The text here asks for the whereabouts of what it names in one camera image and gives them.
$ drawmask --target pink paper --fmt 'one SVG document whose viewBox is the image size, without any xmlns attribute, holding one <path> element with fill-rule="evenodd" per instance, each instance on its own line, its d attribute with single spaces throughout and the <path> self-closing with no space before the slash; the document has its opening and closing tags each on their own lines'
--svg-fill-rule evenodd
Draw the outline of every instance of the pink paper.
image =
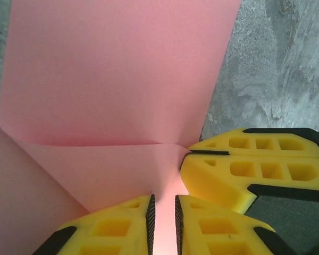
<svg viewBox="0 0 319 255">
<path fill-rule="evenodd" d="M 0 129 L 0 255 L 32 254 L 60 225 L 87 213 Z"/>
<path fill-rule="evenodd" d="M 154 255 L 175 254 L 174 195 L 186 193 L 178 166 L 185 148 L 198 141 L 239 3 L 13 1 L 0 133 L 27 152 L 30 172 L 35 169 L 43 179 L 42 168 L 53 186 L 89 211 L 154 193 Z M 1 190 L 9 185 L 5 173 L 12 163 L 3 167 Z M 21 181 L 10 190 L 29 200 L 24 187 L 34 185 L 33 179 L 20 167 L 16 178 Z M 44 196 L 52 189 L 37 183 Z M 0 211 L 0 222 L 24 222 L 37 203 L 16 205 L 13 196 L 0 192 L 2 200 L 6 207 L 20 207 L 17 215 Z M 59 219 L 70 218 L 65 214 Z M 37 224 L 37 217 L 31 222 Z M 50 229 L 38 230 L 45 236 Z M 0 238 L 7 231 L 0 228 Z M 22 239 L 17 236 L 12 246 Z"/>
</svg>

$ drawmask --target rectangular hole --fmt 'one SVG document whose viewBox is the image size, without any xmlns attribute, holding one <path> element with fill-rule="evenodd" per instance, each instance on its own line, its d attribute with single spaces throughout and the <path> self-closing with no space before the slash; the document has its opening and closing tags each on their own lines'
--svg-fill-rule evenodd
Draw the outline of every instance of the rectangular hole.
<svg viewBox="0 0 319 255">
<path fill-rule="evenodd" d="M 211 255 L 254 255 L 245 242 L 220 242 L 209 243 L 208 249 Z"/>
<path fill-rule="evenodd" d="M 311 181 L 318 176 L 317 171 L 312 165 L 287 164 L 289 173 L 294 181 Z"/>
<path fill-rule="evenodd" d="M 255 177 L 254 163 L 235 161 L 230 163 L 230 173 L 235 176 Z"/>
<path fill-rule="evenodd" d="M 249 139 L 244 137 L 232 137 L 229 139 L 229 146 L 232 148 L 249 149 Z"/>
<path fill-rule="evenodd" d="M 120 246 L 85 246 L 79 255 L 119 255 Z"/>
<path fill-rule="evenodd" d="M 304 145 L 294 139 L 278 139 L 282 150 L 304 150 Z"/>
<path fill-rule="evenodd" d="M 205 218 L 199 221 L 202 234 L 237 234 L 233 223 L 226 218 Z"/>
<path fill-rule="evenodd" d="M 268 179 L 283 179 L 282 169 L 278 163 L 260 163 L 262 177 Z"/>
<path fill-rule="evenodd" d="M 255 139 L 256 149 L 258 150 L 274 150 L 273 140 L 266 138 Z"/>
<path fill-rule="evenodd" d="M 96 224 L 93 236 L 126 236 L 131 225 L 128 219 L 106 219 Z"/>
</svg>

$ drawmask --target yellow plastic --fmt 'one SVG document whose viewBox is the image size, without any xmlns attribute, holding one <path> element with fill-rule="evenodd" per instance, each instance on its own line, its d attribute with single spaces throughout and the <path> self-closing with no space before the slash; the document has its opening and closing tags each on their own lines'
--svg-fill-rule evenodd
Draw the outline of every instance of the yellow plastic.
<svg viewBox="0 0 319 255">
<path fill-rule="evenodd" d="M 188 155 L 181 178 L 189 193 L 244 214 L 251 184 L 319 190 L 319 158 Z"/>
<path fill-rule="evenodd" d="M 183 211 L 182 255 L 271 255 L 254 227 L 266 223 L 189 195 L 180 195 Z"/>
<path fill-rule="evenodd" d="M 149 195 L 66 223 L 78 229 L 58 255 L 148 255 L 146 211 Z"/>
<path fill-rule="evenodd" d="M 251 134 L 244 129 L 235 129 L 205 141 L 199 142 L 190 150 L 221 150 L 231 155 L 279 156 L 279 157 L 318 157 L 316 143 L 295 134 Z"/>
</svg>

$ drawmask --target folded paper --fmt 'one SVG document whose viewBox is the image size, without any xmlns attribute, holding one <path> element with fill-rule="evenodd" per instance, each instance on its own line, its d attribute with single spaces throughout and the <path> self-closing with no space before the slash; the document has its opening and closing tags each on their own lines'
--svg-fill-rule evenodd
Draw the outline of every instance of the folded paper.
<svg viewBox="0 0 319 255">
<path fill-rule="evenodd" d="M 0 254 L 31 252 L 62 220 L 150 193 L 172 214 L 159 217 L 154 254 L 175 253 L 175 239 L 163 242 L 175 233 L 170 197 L 186 193 L 178 166 L 198 141 L 239 3 L 12 2 L 0 240 L 14 241 Z"/>
</svg>

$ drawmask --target gray textured surface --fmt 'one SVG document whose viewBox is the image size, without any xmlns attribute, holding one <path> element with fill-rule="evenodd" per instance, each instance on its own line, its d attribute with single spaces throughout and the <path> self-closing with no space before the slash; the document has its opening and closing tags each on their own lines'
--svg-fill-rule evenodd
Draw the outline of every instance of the gray textured surface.
<svg viewBox="0 0 319 255">
<path fill-rule="evenodd" d="M 319 129 L 319 0 L 243 0 L 202 138 Z"/>
</svg>

